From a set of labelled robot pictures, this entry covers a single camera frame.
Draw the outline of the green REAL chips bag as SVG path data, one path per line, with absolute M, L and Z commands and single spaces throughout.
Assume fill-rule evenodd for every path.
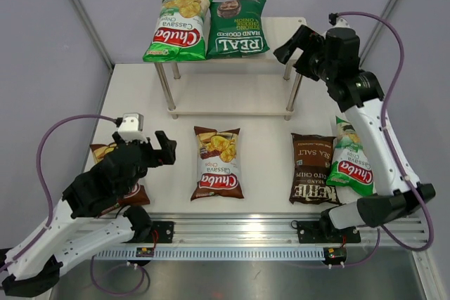
M 212 2 L 207 59 L 244 58 L 269 50 L 262 27 L 266 0 Z

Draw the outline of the green Chuba cassava chips bag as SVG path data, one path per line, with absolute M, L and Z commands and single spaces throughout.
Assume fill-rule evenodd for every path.
M 204 25 L 213 0 L 161 0 L 152 41 L 143 55 L 146 63 L 206 59 Z

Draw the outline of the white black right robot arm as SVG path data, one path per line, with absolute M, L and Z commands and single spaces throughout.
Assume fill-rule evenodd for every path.
M 409 166 L 387 115 L 387 97 L 377 77 L 359 67 L 360 39 L 348 27 L 330 28 L 319 34 L 306 25 L 274 51 L 286 64 L 296 50 L 301 54 L 293 67 L 300 76 L 322 80 L 328 95 L 355 128 L 373 172 L 375 194 L 322 212 L 319 232 L 327 241 L 337 240 L 347 228 L 381 227 L 409 216 L 436 195 L 430 183 L 421 183 Z

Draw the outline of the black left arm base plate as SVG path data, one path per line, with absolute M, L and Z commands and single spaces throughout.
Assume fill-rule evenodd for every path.
M 174 237 L 173 221 L 154 221 L 153 227 L 145 239 L 131 239 L 128 243 L 153 244 L 157 240 L 158 244 L 171 244 Z

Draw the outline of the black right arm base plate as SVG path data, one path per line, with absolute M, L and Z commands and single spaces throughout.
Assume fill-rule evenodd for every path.
M 359 244 L 361 236 L 359 231 L 353 228 L 342 230 L 326 230 L 319 221 L 290 222 L 290 227 L 297 232 L 300 244 Z

